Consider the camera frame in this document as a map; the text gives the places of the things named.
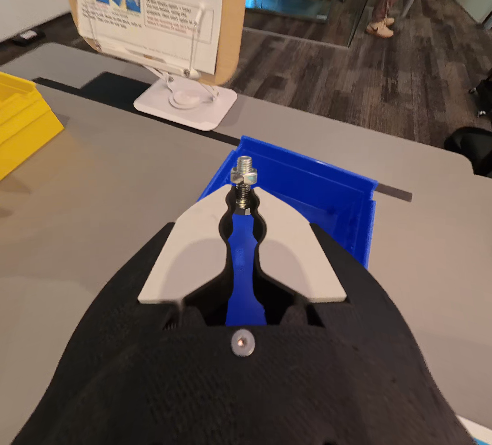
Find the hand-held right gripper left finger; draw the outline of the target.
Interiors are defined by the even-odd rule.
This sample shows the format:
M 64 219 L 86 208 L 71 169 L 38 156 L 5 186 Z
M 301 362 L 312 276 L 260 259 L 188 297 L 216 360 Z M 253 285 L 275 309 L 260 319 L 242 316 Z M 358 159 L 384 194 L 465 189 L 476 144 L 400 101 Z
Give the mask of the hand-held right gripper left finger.
M 233 292 L 229 238 L 235 194 L 222 186 L 186 210 L 172 225 L 138 295 L 141 304 L 222 306 Z

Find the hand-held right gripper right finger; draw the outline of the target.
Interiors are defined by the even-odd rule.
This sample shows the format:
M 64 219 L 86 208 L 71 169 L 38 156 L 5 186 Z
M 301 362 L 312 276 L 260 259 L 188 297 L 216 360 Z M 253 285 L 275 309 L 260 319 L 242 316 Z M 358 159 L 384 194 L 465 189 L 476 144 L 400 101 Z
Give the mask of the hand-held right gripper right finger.
M 307 303 L 346 301 L 346 291 L 309 221 L 261 187 L 254 193 L 260 286 L 278 288 Z

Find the blue parts bin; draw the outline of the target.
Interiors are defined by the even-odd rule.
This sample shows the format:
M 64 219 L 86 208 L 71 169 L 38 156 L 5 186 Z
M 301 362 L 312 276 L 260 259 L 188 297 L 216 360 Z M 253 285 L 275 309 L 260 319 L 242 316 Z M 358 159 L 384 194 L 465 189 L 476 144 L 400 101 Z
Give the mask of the blue parts bin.
M 256 186 L 286 202 L 310 223 L 319 225 L 360 264 L 368 268 L 378 182 L 296 152 L 243 136 L 218 168 L 198 200 L 224 185 L 239 156 L 252 158 L 258 170 Z M 226 326 L 266 325 L 264 308 L 253 293 L 253 220 L 233 220 L 229 241 L 234 289 Z

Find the steel hex bolt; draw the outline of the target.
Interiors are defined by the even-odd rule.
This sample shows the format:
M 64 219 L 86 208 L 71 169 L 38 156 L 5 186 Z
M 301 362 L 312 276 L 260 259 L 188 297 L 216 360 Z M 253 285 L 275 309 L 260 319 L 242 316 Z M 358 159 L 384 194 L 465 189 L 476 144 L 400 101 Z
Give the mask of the steel hex bolt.
M 249 172 L 253 167 L 253 159 L 250 156 L 242 155 L 237 159 L 237 164 L 234 168 L 237 168 L 239 171 Z M 236 210 L 235 214 L 237 215 L 250 215 L 250 192 L 251 187 L 246 185 L 235 185 L 235 194 L 236 194 Z

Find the steel hex nut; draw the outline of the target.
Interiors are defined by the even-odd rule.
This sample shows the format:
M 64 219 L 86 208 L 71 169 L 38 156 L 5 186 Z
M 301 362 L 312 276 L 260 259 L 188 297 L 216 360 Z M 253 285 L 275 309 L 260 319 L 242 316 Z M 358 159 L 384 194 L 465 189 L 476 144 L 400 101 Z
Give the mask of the steel hex nut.
M 252 169 L 249 172 L 239 171 L 237 168 L 232 168 L 230 173 L 230 181 L 235 185 L 252 186 L 257 183 L 257 170 Z

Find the yellow parts bin with divider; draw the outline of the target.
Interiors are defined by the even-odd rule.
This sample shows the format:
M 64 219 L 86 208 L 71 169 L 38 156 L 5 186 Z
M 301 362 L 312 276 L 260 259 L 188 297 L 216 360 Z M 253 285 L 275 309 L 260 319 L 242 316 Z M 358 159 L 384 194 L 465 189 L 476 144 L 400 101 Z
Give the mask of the yellow parts bin with divider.
M 34 82 L 1 72 L 1 179 L 62 131 Z

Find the white stand base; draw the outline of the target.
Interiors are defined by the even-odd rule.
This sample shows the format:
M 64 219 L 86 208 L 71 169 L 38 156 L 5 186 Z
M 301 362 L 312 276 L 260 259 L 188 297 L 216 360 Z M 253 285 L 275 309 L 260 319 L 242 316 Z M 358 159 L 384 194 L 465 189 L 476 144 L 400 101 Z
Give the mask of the white stand base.
M 146 67 L 157 80 L 133 103 L 150 116 L 200 131 L 215 130 L 236 103 L 233 90 Z

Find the black swivel chair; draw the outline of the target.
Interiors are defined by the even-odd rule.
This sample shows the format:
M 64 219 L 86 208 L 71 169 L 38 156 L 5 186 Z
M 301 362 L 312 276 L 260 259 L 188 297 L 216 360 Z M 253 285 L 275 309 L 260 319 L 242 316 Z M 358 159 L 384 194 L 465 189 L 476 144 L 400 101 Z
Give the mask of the black swivel chair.
M 455 130 L 444 141 L 444 149 L 466 157 L 475 175 L 491 178 L 491 131 L 475 127 Z

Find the instruction sheet on stand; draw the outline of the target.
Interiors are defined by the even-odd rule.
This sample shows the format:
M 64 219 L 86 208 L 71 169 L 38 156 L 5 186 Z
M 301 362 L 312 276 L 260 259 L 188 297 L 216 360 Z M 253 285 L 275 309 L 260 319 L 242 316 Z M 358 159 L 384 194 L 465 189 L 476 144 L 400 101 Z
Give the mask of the instruction sheet on stand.
M 171 74 L 198 81 L 204 85 L 221 86 L 231 79 L 238 65 L 244 13 L 245 0 L 222 0 L 220 33 L 214 74 L 197 72 L 191 69 L 172 68 L 152 60 L 148 56 L 132 56 L 126 49 L 122 49 L 121 47 L 101 46 L 95 35 L 84 37 L 83 39 L 99 54 L 132 62 L 143 67 L 149 67 L 151 70 L 167 71 Z

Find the small black floor device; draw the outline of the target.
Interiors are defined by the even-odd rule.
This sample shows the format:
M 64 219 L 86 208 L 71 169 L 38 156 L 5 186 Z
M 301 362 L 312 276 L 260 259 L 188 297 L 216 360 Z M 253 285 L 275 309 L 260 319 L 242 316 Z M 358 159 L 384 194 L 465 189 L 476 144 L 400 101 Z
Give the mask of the small black floor device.
M 10 39 L 10 42 L 19 47 L 27 47 L 45 38 L 45 33 L 41 30 L 26 30 Z

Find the black caster frame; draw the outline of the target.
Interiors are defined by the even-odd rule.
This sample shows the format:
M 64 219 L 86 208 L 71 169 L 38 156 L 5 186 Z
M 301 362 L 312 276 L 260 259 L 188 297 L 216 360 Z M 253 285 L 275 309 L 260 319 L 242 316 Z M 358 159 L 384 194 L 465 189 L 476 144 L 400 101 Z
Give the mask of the black caster frame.
M 475 99 L 477 118 L 491 116 L 491 70 L 487 76 L 475 87 L 471 88 L 468 93 Z

